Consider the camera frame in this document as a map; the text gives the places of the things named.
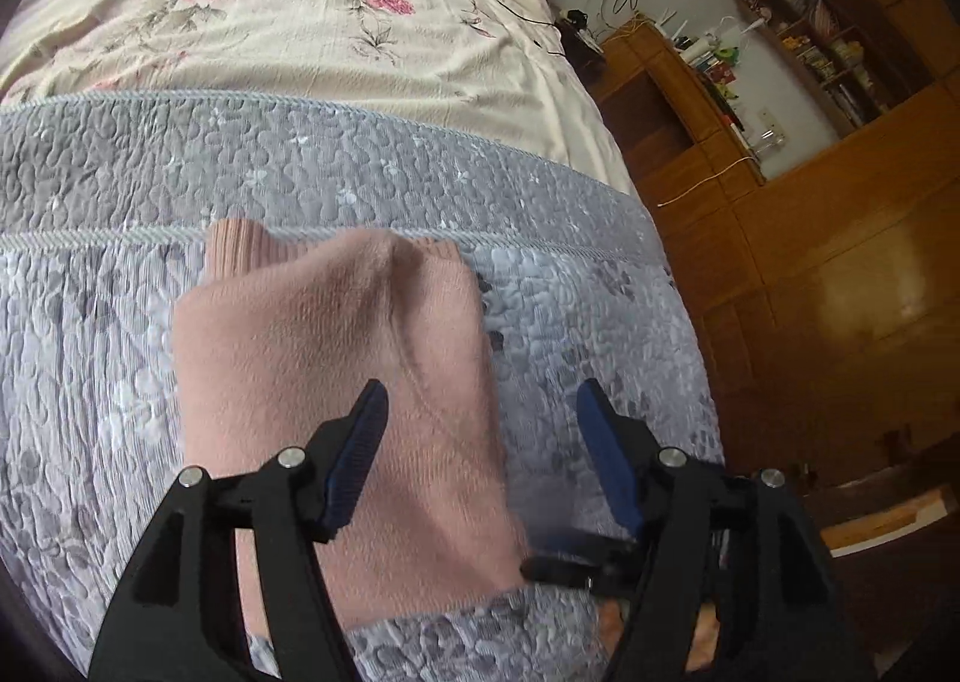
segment quilted bedspread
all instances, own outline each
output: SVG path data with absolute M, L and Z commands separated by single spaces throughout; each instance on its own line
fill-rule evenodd
M 0 557 L 82 669 L 181 466 L 170 315 L 200 279 L 212 219 L 457 241 L 483 296 L 510 503 L 529 527 L 616 531 L 573 413 L 587 377 L 661 443 L 721 456 L 646 209 L 542 158 L 310 100 L 93 94 L 0 110 L 0 185 Z M 606 663 L 590 599 L 546 587 L 349 640 L 367 680 L 590 680 Z

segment floral blanket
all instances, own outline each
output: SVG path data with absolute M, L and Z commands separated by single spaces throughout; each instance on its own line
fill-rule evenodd
M 545 0 L 24 0 L 6 105 L 91 89 L 242 89 L 479 134 L 632 184 Z

